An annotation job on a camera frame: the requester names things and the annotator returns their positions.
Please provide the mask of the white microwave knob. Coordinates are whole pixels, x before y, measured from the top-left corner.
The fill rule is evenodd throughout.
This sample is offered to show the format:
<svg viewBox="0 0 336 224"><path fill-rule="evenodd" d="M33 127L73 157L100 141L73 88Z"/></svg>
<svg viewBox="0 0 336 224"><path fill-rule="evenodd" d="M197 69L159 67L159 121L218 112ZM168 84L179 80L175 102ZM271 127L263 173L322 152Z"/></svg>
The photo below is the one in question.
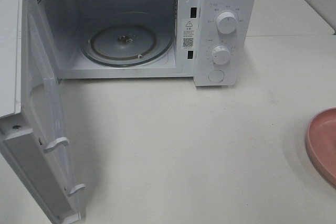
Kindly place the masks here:
<svg viewBox="0 0 336 224"><path fill-rule="evenodd" d="M232 53L226 46L216 46L213 48L211 55L214 64L225 65L230 61Z"/></svg>
<svg viewBox="0 0 336 224"><path fill-rule="evenodd" d="M224 35L233 33L238 26L238 19L232 10L225 10L216 17L217 30Z"/></svg>

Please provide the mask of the white microwave door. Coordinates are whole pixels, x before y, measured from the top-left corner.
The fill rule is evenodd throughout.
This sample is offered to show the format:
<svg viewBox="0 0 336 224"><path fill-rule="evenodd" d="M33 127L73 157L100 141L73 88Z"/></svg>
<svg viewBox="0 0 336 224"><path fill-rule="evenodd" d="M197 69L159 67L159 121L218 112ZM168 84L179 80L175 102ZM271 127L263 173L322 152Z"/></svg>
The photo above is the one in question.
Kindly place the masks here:
<svg viewBox="0 0 336 224"><path fill-rule="evenodd" d="M81 219L46 0L1 0L1 154L52 223Z"/></svg>

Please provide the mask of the pink round plate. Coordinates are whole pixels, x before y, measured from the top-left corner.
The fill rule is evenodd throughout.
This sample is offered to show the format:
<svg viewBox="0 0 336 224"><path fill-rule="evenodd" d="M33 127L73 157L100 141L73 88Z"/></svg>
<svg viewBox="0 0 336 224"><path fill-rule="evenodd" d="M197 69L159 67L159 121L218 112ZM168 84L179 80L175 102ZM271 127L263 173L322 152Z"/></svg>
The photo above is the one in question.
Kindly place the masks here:
<svg viewBox="0 0 336 224"><path fill-rule="evenodd" d="M323 110L311 119L305 144L315 169L335 187L335 108Z"/></svg>

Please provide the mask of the glass microwave turntable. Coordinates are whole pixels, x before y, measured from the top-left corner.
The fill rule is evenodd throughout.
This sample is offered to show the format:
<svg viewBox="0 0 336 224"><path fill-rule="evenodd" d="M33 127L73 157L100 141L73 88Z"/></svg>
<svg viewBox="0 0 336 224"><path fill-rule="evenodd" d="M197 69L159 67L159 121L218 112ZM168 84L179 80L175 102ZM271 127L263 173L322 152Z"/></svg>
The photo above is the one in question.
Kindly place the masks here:
<svg viewBox="0 0 336 224"><path fill-rule="evenodd" d="M133 67L153 61L169 51L175 32L138 24L107 27L81 46L91 61L108 67Z"/></svg>

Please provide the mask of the white microwave oven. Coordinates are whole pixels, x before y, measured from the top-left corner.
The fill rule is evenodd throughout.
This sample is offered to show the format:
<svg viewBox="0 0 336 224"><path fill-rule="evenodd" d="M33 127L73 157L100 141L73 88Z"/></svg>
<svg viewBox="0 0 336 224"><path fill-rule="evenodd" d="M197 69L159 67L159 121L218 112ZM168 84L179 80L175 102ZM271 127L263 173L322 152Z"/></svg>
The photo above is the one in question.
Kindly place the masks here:
<svg viewBox="0 0 336 224"><path fill-rule="evenodd" d="M192 78L196 86L235 84L255 0L46 0L44 11L54 44L53 66L59 79ZM231 34L217 30L216 17L232 10L238 19ZM133 67L103 66L88 59L82 44L114 25L170 28L171 48L159 58ZM230 61L216 65L216 46L231 50ZM208 75L221 70L221 83Z"/></svg>

